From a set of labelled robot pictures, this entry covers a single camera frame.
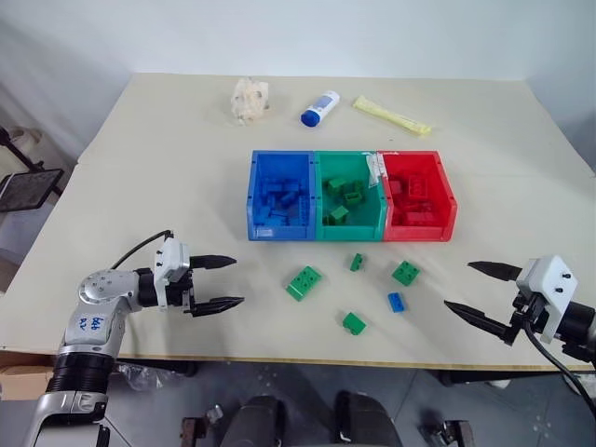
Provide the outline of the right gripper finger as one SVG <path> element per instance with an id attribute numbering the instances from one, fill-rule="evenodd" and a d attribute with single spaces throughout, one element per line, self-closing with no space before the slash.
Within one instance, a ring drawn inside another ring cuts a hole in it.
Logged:
<path id="1" fill-rule="evenodd" d="M 508 344 L 509 326 L 494 319 L 487 318 L 483 312 L 471 306 L 450 301 L 444 301 L 444 304 L 468 324 L 488 332 Z"/>
<path id="2" fill-rule="evenodd" d="M 474 261 L 469 262 L 467 265 L 491 278 L 502 281 L 515 281 L 522 271 L 521 268 L 515 265 L 489 261 Z"/>

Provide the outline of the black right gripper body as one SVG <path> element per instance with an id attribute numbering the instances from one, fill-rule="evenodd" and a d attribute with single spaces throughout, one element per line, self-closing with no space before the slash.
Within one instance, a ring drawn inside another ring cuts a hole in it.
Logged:
<path id="1" fill-rule="evenodd" d="M 509 346 L 514 344 L 520 332 L 535 338 L 535 324 L 545 311 L 546 301 L 540 293 L 524 294 L 519 291 L 512 305 L 514 311 L 502 337 L 504 343 Z"/>

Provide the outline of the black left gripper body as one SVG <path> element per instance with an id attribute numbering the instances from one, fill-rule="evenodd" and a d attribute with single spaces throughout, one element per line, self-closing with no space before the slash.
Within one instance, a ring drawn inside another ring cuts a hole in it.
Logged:
<path id="1" fill-rule="evenodd" d="M 168 306 L 180 307 L 186 314 L 194 311 L 196 302 L 191 269 L 187 270 L 178 281 L 171 282 L 165 291 Z"/>

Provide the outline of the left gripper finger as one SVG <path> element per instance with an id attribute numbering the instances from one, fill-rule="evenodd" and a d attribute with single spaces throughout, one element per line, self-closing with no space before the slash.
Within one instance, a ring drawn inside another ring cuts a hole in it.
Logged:
<path id="1" fill-rule="evenodd" d="M 191 316 L 194 318 L 205 317 L 223 313 L 245 301 L 244 297 L 219 297 L 210 299 L 205 303 L 193 304 L 191 306 Z"/>
<path id="2" fill-rule="evenodd" d="M 235 264 L 236 259 L 225 255 L 197 255 L 190 257 L 189 268 L 195 269 L 219 269 Z"/>

